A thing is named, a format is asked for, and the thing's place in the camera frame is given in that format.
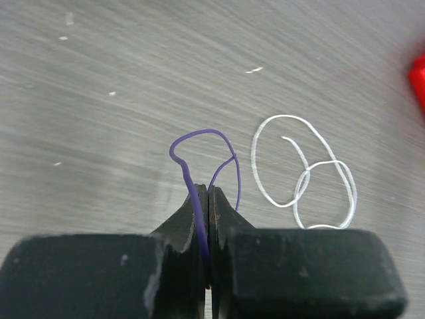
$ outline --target brushed metal surface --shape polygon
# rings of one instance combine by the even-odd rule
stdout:
[[[258,125],[294,114],[352,169],[352,227],[385,241],[410,294],[405,318],[422,318],[425,128],[406,71],[425,49],[424,15],[422,0],[3,1],[1,258],[34,233],[150,232],[187,193],[169,144],[208,127],[238,152],[241,214],[295,227],[261,196],[249,161]],[[281,135],[310,162],[326,152],[296,122],[266,128],[260,176],[285,201],[302,166]],[[216,137],[179,154],[199,183],[228,158]],[[229,167],[216,183],[233,201],[235,177]],[[299,205],[306,223],[342,220],[344,192],[334,168],[317,168]]]

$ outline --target white speck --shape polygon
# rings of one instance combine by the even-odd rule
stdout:
[[[301,269],[301,271],[299,272],[299,276],[303,278],[308,277],[308,272],[307,272],[307,269],[305,269],[305,267]]]
[[[72,12],[67,12],[65,19],[66,19],[66,25],[74,24],[74,14]]]
[[[245,73],[254,73],[254,72],[258,72],[258,71],[260,71],[260,70],[262,70],[263,69],[263,67],[262,66],[260,66],[259,68],[253,68],[251,71],[246,71]]]
[[[124,266],[127,260],[128,260],[128,256],[126,254],[122,255],[120,265]]]

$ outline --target purple wire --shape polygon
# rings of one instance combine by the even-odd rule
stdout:
[[[232,144],[230,144],[230,141],[228,140],[228,138],[222,132],[220,132],[218,130],[214,130],[212,128],[194,131],[190,134],[187,134],[187,135],[184,135],[180,138],[177,138],[171,144],[169,154],[170,154],[171,159],[181,166],[181,170],[183,172],[183,179],[185,180],[187,190],[189,191],[189,195],[191,196],[191,202],[192,202],[192,206],[193,206],[193,215],[194,215],[194,218],[195,218],[195,227],[196,227],[196,230],[197,230],[199,248],[200,248],[200,251],[201,251],[201,258],[203,260],[203,264],[204,264],[205,269],[208,270],[210,268],[211,258],[210,258],[209,248],[208,248],[207,232],[205,231],[205,224],[204,224],[204,219],[203,219],[201,201],[199,200],[199,196],[198,196],[195,184],[193,183],[191,173],[189,171],[189,166],[187,165],[185,160],[183,160],[180,157],[178,157],[177,155],[175,155],[175,152],[174,152],[177,145],[179,145],[181,142],[188,140],[189,138],[192,138],[194,136],[201,135],[201,134],[216,134],[216,135],[219,135],[226,142],[226,144],[227,144],[227,146],[228,146],[228,148],[229,148],[229,150],[232,154],[232,157],[229,158],[227,161],[225,161],[223,164],[221,164],[218,167],[218,169],[215,171],[215,173],[214,173],[214,175],[211,179],[210,185],[208,186],[208,192],[211,190],[211,187],[214,185],[214,182],[215,182],[218,174],[220,173],[220,171],[227,164],[229,164],[232,160],[234,160],[234,162],[236,164],[236,174],[238,176],[238,199],[236,200],[236,209],[235,209],[236,211],[239,209],[240,194],[242,192],[242,189],[241,189],[240,167],[239,167],[238,158],[236,156],[236,153],[233,150]]]

